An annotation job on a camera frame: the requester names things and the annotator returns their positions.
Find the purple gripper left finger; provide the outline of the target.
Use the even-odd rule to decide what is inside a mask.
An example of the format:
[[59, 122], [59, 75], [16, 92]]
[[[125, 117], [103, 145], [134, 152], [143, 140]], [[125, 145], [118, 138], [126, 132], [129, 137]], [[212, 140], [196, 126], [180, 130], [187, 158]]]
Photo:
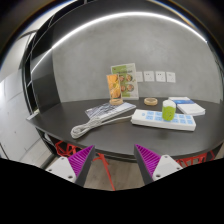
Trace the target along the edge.
[[58, 158], [47, 171], [83, 187], [94, 155], [95, 146], [91, 145], [70, 157]]

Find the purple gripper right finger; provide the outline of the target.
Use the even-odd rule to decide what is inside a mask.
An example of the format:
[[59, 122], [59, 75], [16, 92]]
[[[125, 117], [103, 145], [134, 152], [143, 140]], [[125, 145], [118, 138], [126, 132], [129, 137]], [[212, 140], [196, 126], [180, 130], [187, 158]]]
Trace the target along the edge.
[[182, 169], [169, 155], [159, 155], [138, 144], [134, 145], [134, 156], [145, 185]]

